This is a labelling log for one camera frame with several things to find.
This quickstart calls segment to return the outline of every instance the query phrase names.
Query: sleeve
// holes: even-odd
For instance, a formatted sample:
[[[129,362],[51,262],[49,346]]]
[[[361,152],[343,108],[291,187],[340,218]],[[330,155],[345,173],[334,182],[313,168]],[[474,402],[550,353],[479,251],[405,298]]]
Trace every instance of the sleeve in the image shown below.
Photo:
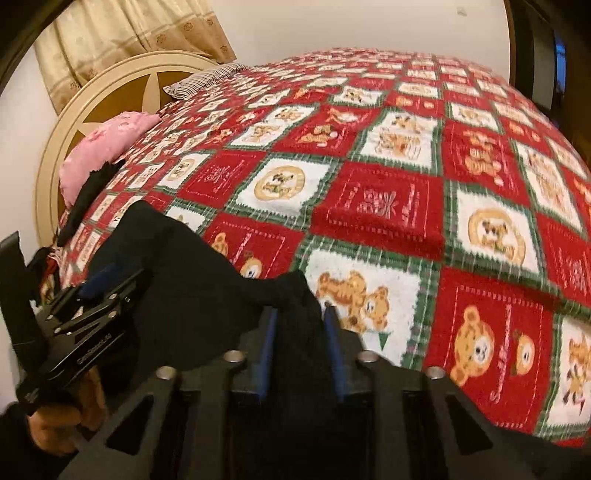
[[[71,459],[72,456],[49,455],[36,447],[18,403],[10,405],[0,416],[0,472],[3,478],[53,480]]]

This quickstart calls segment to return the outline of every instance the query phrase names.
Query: metal bolt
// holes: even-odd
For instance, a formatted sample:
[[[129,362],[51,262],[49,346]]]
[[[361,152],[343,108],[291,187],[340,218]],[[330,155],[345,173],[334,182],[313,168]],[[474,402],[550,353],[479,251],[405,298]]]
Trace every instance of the metal bolt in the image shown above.
[[[364,350],[363,352],[359,352],[357,354],[357,360],[364,364],[373,364],[374,362],[378,361],[378,354],[376,352],[372,352],[371,350]]]
[[[223,359],[231,364],[239,364],[244,361],[245,356],[240,350],[228,350],[224,353]]]
[[[445,377],[447,374],[444,368],[441,367],[429,367],[425,370],[425,375],[431,380],[438,380],[439,378]]]
[[[173,380],[177,376],[177,369],[173,367],[160,367],[156,370],[156,377],[161,380]]]

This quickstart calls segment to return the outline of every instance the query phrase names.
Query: headboard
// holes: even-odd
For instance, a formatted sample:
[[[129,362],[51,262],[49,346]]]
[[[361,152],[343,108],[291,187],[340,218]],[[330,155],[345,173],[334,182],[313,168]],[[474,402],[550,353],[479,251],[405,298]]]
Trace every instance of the headboard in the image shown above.
[[[123,60],[84,85],[57,119],[37,172],[35,222],[40,245],[52,243],[65,208],[59,169],[72,148],[121,112],[156,113],[173,100],[164,86],[214,65],[213,60],[186,51],[155,51]]]

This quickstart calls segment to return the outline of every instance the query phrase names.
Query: striped pillow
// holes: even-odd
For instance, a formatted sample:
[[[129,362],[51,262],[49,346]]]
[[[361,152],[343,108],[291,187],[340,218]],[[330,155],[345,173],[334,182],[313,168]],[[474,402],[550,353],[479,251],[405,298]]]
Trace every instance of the striped pillow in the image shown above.
[[[204,89],[220,80],[234,75],[236,72],[246,70],[248,67],[235,61],[224,65],[217,65],[202,72],[193,73],[191,76],[164,87],[164,91],[172,98],[187,100],[199,90]]]

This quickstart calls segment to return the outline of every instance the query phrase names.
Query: finger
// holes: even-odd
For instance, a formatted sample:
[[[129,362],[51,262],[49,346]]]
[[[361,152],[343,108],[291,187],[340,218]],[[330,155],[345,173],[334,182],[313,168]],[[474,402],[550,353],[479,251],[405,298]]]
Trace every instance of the finger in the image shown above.
[[[31,429],[31,438],[37,447],[52,455],[68,455],[76,445],[67,429]]]
[[[75,427],[82,421],[80,410],[71,405],[46,405],[30,417],[41,429]]]
[[[82,425],[96,431],[107,416],[105,396],[96,367],[84,374],[78,385],[76,397],[82,409]]]

